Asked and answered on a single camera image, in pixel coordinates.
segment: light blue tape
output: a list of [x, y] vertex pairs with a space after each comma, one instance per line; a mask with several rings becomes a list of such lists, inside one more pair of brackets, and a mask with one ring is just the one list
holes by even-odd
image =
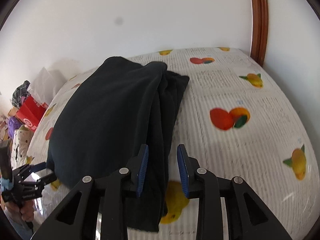
[[1, 178], [0, 179], [0, 184], [1, 184], [1, 192], [3, 192], [5, 189], [7, 190], [12, 190], [13, 189], [13, 177], [12, 177], [12, 182], [8, 179]]

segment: white wall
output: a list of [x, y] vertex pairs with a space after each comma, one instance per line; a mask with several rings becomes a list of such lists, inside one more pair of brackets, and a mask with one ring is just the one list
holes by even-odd
[[320, 21], [306, 0], [269, 0], [264, 68], [299, 114], [320, 163]]
[[249, 54], [251, 0], [20, 0], [0, 31], [0, 105], [44, 66], [68, 79], [110, 56], [226, 46]]

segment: striped pattern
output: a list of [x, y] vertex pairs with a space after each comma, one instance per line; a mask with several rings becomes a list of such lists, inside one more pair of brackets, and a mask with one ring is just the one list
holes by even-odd
[[[190, 62], [191, 57], [212, 57], [215, 61], [196, 65]], [[227, 179], [243, 177], [291, 237], [294, 240], [303, 239], [320, 214], [318, 166], [297, 113], [270, 76], [238, 49], [179, 49], [166, 56], [156, 52], [129, 59], [142, 65], [150, 61], [164, 61], [169, 70], [190, 77], [173, 131], [169, 156], [170, 179], [180, 180], [176, 150], [183, 143], [188, 154], [198, 159], [200, 166], [217, 176]], [[56, 103], [55, 109], [41, 121], [28, 150], [28, 156], [35, 157], [33, 163], [46, 160], [48, 141], [44, 140], [44, 136], [54, 126], [76, 90], [72, 87], [83, 82], [95, 70], [67, 82], [54, 98], [51, 105]], [[248, 73], [261, 73], [262, 89], [239, 78]], [[212, 108], [220, 107], [230, 111], [238, 106], [245, 107], [251, 114], [249, 122], [242, 128], [222, 131], [212, 125], [209, 116]], [[305, 144], [307, 174], [303, 181], [298, 181], [292, 169], [282, 161], [290, 158], [292, 151], [302, 144]], [[64, 186], [60, 186], [57, 192], [46, 188], [41, 200], [42, 220], [67, 192]], [[128, 237], [134, 240], [195, 239], [197, 211], [198, 201], [191, 200], [179, 220], [169, 225], [160, 225], [158, 234], [129, 229]], [[225, 223], [224, 232], [225, 239], [228, 239]]]

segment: fruit print tablecloth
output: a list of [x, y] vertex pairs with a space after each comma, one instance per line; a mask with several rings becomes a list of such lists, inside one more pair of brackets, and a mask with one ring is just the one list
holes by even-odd
[[[190, 77], [173, 131], [170, 179], [180, 180], [176, 149], [183, 143], [190, 156], [217, 176], [243, 177], [291, 237], [303, 239], [320, 213], [318, 166], [297, 113], [270, 76], [238, 49], [174, 49], [129, 60], [143, 65], [164, 61], [169, 70]], [[50, 129], [95, 70], [70, 79], [53, 99], [28, 150], [33, 164], [46, 161]], [[46, 187], [37, 220], [42, 222], [67, 193], [63, 185], [56, 191]], [[128, 237], [195, 239], [197, 212], [198, 201], [191, 200], [176, 222], [160, 225], [158, 234], [129, 229]]]

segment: triangular cutout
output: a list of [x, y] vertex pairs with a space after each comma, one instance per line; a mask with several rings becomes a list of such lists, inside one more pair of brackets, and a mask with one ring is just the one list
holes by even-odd
[[255, 201], [250, 197], [248, 193], [244, 193], [244, 201], [247, 206], [250, 222], [253, 226], [268, 221], [268, 218], [263, 211], [258, 207]]
[[80, 203], [81, 195], [81, 192], [77, 192], [73, 196], [73, 198], [57, 216], [58, 221], [68, 225], [73, 225], [76, 218], [76, 213]]

